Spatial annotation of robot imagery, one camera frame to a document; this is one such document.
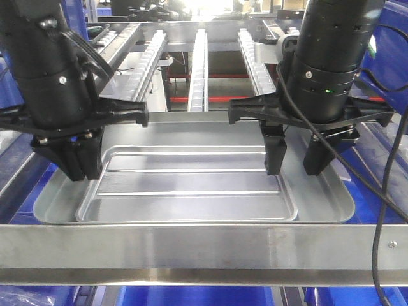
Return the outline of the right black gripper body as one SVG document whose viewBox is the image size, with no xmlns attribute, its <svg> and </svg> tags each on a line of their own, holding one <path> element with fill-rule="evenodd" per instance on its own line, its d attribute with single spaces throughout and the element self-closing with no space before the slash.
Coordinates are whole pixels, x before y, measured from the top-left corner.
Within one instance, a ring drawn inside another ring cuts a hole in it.
<svg viewBox="0 0 408 306">
<path fill-rule="evenodd" d="M 386 126 L 394 113 L 386 103 L 350 97 L 347 94 L 264 94 L 229 103 L 229 123 L 242 119 L 259 121 L 267 149 L 285 149 L 284 126 L 308 129 L 324 149 L 351 138 L 355 125 L 376 122 Z"/>
</svg>

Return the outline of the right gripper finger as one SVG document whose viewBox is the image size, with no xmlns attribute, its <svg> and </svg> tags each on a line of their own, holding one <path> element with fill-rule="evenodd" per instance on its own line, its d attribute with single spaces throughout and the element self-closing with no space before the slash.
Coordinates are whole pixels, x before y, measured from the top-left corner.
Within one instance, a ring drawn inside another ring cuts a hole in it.
<svg viewBox="0 0 408 306">
<path fill-rule="evenodd" d="M 341 134 L 331 134 L 325 136 L 326 141 L 338 152 L 343 153 L 347 149 L 355 146 L 356 133 L 347 132 Z M 303 167 L 308 175 L 319 175 L 335 159 L 323 143 L 318 140 L 316 135 L 312 135 L 305 158 Z"/>
<path fill-rule="evenodd" d="M 283 125 L 259 123 L 265 145 L 265 169 L 267 175 L 278 175 L 286 153 L 286 142 Z"/>
</svg>

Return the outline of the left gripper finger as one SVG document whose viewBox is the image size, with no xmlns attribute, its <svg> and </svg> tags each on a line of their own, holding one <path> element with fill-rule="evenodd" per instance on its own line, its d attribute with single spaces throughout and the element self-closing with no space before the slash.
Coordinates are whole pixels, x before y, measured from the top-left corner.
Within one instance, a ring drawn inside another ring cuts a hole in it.
<svg viewBox="0 0 408 306">
<path fill-rule="evenodd" d="M 81 181 L 85 178 L 74 143 L 66 138 L 47 140 L 46 142 L 33 138 L 31 148 L 33 152 L 56 164 L 70 180 Z"/>
<path fill-rule="evenodd" d="M 98 128 L 79 135 L 76 139 L 76 156 L 80 171 L 89 180 L 101 175 L 101 144 L 104 128 Z"/>
</svg>

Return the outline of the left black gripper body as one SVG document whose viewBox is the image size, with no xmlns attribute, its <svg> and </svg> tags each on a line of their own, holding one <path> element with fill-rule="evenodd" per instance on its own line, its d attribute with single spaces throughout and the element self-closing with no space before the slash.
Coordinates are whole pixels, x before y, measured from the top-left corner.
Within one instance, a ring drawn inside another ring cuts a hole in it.
<svg viewBox="0 0 408 306">
<path fill-rule="evenodd" d="M 1 109 L 1 129 L 32 135 L 34 149 L 73 150 L 85 143 L 96 150 L 107 125 L 125 122 L 148 126 L 147 104 L 88 95 L 37 95 Z"/>
</svg>

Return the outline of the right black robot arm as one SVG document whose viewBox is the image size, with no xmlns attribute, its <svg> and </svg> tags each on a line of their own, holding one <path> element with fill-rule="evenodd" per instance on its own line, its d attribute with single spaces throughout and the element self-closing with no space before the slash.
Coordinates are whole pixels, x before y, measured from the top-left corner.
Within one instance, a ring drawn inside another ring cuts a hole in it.
<svg viewBox="0 0 408 306">
<path fill-rule="evenodd" d="M 391 107 L 349 94 L 383 7 L 383 1 L 309 1 L 298 37 L 282 42 L 277 90 L 230 101 L 231 124 L 259 121 L 267 174 L 281 170 L 285 126 L 316 128 L 303 167 L 319 175 L 337 154 L 355 146 L 358 123 L 390 122 Z"/>
</svg>

